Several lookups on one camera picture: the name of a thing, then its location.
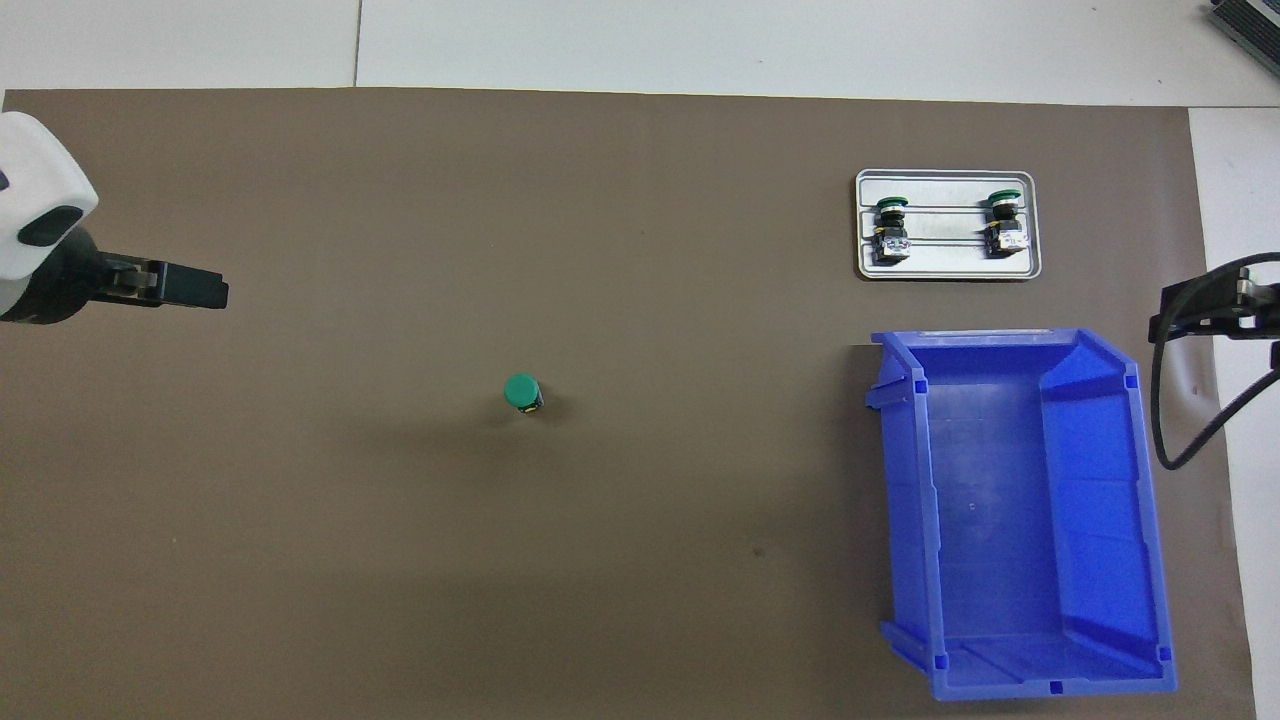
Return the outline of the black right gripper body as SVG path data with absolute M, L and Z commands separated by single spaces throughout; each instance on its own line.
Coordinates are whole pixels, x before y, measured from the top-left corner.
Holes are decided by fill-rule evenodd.
M 1280 282 L 1260 283 L 1245 266 L 1239 270 L 1236 297 L 1245 309 L 1236 338 L 1268 341 L 1270 369 L 1280 372 Z

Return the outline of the gray ribbed device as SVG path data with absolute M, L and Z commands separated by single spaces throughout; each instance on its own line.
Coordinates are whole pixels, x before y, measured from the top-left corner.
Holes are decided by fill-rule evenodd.
M 1233 41 L 1280 56 L 1280 0 L 1210 0 L 1210 22 Z

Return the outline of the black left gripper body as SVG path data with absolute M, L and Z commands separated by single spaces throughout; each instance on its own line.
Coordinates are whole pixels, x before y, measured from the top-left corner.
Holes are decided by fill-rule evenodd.
M 35 270 L 0 322 L 50 325 L 82 310 L 108 278 L 91 234 L 67 236 Z

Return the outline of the blue plastic storage bin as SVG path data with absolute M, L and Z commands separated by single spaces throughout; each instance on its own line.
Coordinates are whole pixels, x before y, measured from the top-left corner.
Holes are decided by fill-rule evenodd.
M 1176 691 L 1135 361 L 1085 328 L 870 340 L 890 648 L 943 702 Z

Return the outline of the gray metal tray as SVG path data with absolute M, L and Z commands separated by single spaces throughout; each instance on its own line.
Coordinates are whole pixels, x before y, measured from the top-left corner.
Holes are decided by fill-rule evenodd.
M 986 255 L 987 197 L 1020 190 L 1019 217 L 1030 247 L 1011 258 Z M 911 256 L 896 265 L 873 261 L 876 204 L 909 200 L 906 229 Z M 1036 182 L 1024 170 L 864 169 L 851 182 L 852 246 L 858 274 L 867 281 L 1023 282 L 1043 269 Z

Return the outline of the brown table mat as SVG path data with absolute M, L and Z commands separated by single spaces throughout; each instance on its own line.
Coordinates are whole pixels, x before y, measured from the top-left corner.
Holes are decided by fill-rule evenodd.
M 870 334 L 1084 327 L 1146 364 L 1206 265 L 1184 110 L 6 102 L 100 245 L 230 301 L 0 323 L 0 720 L 1254 720 L 1222 441 L 1155 474 L 1176 693 L 941 703 L 879 633 Z M 1042 273 L 861 278 L 872 168 L 1029 173 Z

